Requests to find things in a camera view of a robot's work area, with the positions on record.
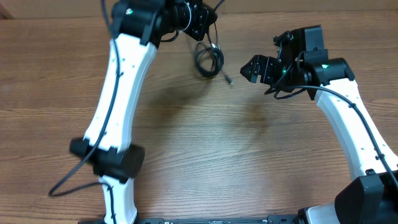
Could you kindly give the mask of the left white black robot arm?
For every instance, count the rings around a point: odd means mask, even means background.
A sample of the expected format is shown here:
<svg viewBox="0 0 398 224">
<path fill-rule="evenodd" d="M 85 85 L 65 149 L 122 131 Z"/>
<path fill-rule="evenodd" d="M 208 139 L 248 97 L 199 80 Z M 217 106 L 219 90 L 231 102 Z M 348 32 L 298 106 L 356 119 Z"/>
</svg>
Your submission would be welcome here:
<svg viewBox="0 0 398 224">
<path fill-rule="evenodd" d="M 90 164 L 102 186 L 104 217 L 98 223 L 136 223 L 134 179 L 145 150 L 133 145 L 134 112 L 145 76 L 163 36 L 186 33 L 203 40 L 217 20 L 203 1 L 118 1 L 111 12 L 108 70 L 95 115 L 70 152 Z"/>
</svg>

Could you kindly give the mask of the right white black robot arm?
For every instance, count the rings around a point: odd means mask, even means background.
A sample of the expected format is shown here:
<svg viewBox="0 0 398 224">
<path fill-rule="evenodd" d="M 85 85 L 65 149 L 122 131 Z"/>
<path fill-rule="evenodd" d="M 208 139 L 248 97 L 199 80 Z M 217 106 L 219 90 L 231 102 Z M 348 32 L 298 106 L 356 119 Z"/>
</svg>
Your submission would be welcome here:
<svg viewBox="0 0 398 224">
<path fill-rule="evenodd" d="M 274 37 L 276 57 L 255 55 L 240 72 L 268 86 L 278 100 L 307 92 L 324 112 L 345 154 L 351 183 L 325 205 L 268 223 L 396 223 L 397 155 L 386 144 L 343 58 L 330 58 L 321 26 L 288 30 Z"/>
</svg>

